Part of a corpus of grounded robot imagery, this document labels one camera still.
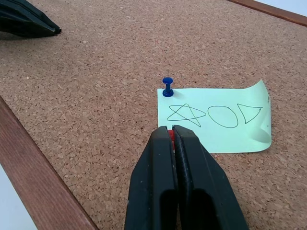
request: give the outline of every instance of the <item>cork surface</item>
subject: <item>cork surface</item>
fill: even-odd
[[[226,0],[31,0],[62,34],[0,34],[0,95],[100,229],[123,229],[156,89],[263,79],[272,146],[214,155],[251,230],[304,230],[307,29]]]

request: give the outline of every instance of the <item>hand-drawn circle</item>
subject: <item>hand-drawn circle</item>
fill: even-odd
[[[232,117],[228,120],[231,120],[232,124],[226,124],[225,121],[221,120],[221,118],[213,118],[214,113],[223,113],[223,117]],[[222,105],[214,105],[208,108],[208,115],[218,125],[225,127],[225,128],[235,128],[239,125],[238,117],[236,116],[235,112],[227,107],[227,106],[222,106]]]

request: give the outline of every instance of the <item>triangle drawing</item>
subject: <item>triangle drawing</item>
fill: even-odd
[[[247,124],[248,122],[255,119],[255,117],[258,116],[261,109],[263,108],[263,107],[248,106],[248,105],[244,105],[244,104],[237,104],[237,105],[238,105],[239,110],[241,111],[241,113],[244,117],[245,124]]]

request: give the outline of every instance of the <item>push pin head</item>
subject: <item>push pin head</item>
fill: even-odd
[[[162,82],[166,85],[166,89],[163,90],[162,94],[164,97],[171,97],[174,95],[174,91],[171,89],[171,83],[173,79],[170,77],[163,78]]]

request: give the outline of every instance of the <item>paper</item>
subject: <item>paper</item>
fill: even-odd
[[[158,89],[158,125],[194,131],[209,153],[257,152],[272,142],[271,100],[263,81],[247,89]]]
[[[37,230],[0,164],[0,229]]]

